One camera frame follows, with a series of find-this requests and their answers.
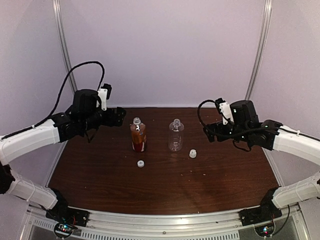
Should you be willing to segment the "amber tea bottle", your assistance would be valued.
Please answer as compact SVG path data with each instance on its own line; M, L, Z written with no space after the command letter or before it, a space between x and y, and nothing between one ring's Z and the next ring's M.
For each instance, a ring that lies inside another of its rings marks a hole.
M142 153L147 148L146 125L139 117L135 117L130 125L132 149Z

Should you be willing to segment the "white flip bottle cap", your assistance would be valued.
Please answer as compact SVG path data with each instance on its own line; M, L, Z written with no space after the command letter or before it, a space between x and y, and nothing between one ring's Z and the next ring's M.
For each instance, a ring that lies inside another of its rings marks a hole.
M192 158L192 159L196 158L197 157L197 151L195 149L191 149L189 151L189 157Z

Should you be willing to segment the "clear plastic bottle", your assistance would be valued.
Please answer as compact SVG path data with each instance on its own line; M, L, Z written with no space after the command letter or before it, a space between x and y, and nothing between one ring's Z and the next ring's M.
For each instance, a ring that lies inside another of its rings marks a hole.
M171 151L180 151L183 147L185 126L180 119L176 118L169 125L168 147Z

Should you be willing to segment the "white tea bottle cap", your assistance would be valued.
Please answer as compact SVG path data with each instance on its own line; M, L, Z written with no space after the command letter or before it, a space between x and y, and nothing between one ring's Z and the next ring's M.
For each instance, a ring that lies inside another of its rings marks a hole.
M145 162L144 162L143 160L139 160L139 161L137 162L137 166L138 166L139 168L143 168L143 167L145 166Z

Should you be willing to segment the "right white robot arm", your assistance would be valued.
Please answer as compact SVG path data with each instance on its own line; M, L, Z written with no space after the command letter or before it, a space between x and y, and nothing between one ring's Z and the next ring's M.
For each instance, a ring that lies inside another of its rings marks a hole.
M231 140L235 147L239 142L245 142L246 152L251 151L254 146L259 146L269 151L288 153L319 165L319 138L294 130L275 120L261 122L251 100L239 100L231 104L222 98L214 101L205 100L197 108L198 117L201 115L201 107L206 103L213 103L221 115L221 121L211 124L199 121L209 142ZM276 209L319 196L320 174L317 172L291 185L270 189L261 200L256 216L259 220L266 221Z

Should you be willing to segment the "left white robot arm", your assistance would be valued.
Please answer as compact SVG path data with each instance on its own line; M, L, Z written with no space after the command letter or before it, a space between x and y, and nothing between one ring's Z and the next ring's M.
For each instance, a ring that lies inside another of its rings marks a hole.
M75 92L72 105L65 111L49 116L26 130L0 138L0 192L11 194L27 202L34 202L47 210L61 222L72 218L72 211L64 205L63 197L56 190L41 186L20 176L10 167L10 162L29 152L48 145L63 143L81 136L87 137L89 130L100 126L120 127L126 116L122 107L109 108L111 95L108 84L98 90L82 89Z

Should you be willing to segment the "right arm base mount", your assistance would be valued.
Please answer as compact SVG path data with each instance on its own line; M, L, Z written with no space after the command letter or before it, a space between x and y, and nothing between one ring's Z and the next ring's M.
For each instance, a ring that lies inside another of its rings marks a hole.
M275 233L275 219L282 216L282 211L269 204L264 204L245 208L238 214L243 227L253 225L255 233L259 237L268 238Z

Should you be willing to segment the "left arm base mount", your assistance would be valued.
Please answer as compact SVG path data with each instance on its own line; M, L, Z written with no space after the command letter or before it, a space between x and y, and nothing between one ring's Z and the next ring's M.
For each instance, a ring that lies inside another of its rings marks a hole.
M78 227L86 227L89 219L89 212L86 210L76 209L68 206L55 206L47 209L41 205L41 209L45 211L45 216L55 220L53 233L58 239L70 237Z

